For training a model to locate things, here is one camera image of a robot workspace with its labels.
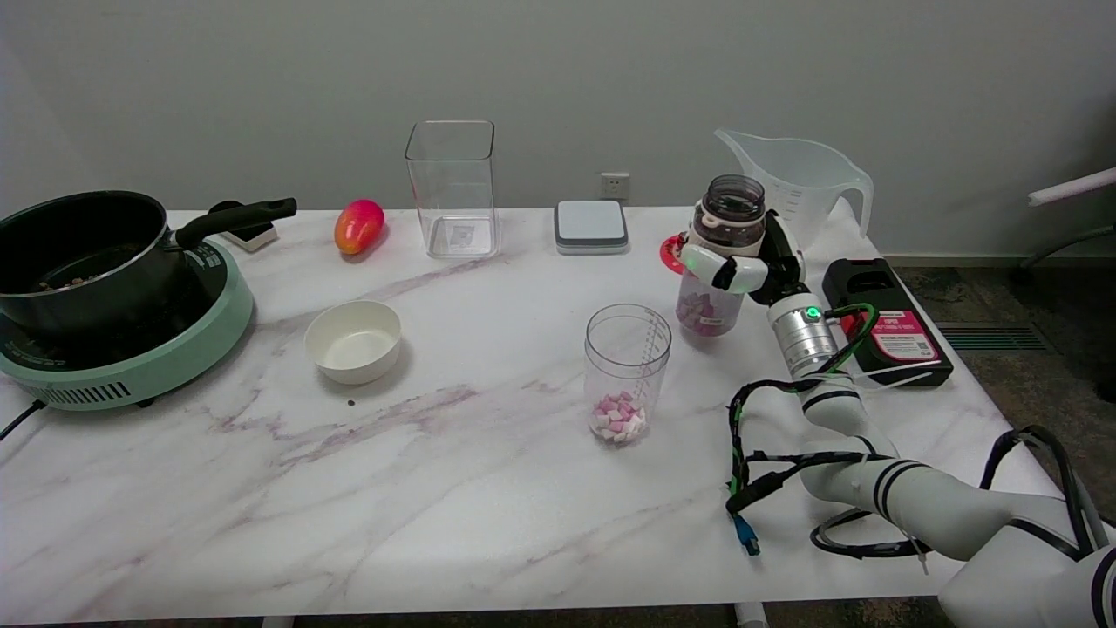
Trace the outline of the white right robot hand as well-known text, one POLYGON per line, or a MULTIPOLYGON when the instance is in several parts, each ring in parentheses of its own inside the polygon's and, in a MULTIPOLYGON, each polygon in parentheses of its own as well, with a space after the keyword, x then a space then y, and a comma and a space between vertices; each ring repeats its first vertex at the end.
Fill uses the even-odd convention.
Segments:
POLYGON ((698 235, 690 235, 679 261, 685 273, 696 277, 700 283, 727 294, 749 297, 757 305, 773 306, 808 291, 804 255, 785 219, 773 210, 766 211, 764 238, 757 253, 725 257, 712 245, 701 245, 698 235))

